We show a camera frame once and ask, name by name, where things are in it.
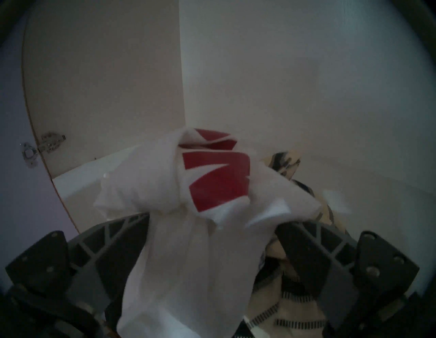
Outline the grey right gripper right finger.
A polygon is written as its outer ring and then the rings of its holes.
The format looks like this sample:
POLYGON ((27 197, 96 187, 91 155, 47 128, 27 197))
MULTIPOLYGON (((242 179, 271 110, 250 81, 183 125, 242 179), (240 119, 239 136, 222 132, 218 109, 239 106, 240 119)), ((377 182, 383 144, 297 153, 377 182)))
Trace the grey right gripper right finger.
POLYGON ((400 298, 419 267, 373 231, 356 241, 333 226, 304 221, 275 234, 301 283, 325 314, 327 327, 362 327, 400 298))

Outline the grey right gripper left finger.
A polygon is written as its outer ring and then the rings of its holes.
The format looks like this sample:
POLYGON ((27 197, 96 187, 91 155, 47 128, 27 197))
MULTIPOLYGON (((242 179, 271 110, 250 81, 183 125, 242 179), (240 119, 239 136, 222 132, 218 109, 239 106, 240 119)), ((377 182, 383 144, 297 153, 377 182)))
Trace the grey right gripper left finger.
POLYGON ((14 285, 48 299, 105 310, 123 291, 147 238, 150 215, 98 224, 70 241, 53 231, 5 268, 14 285))

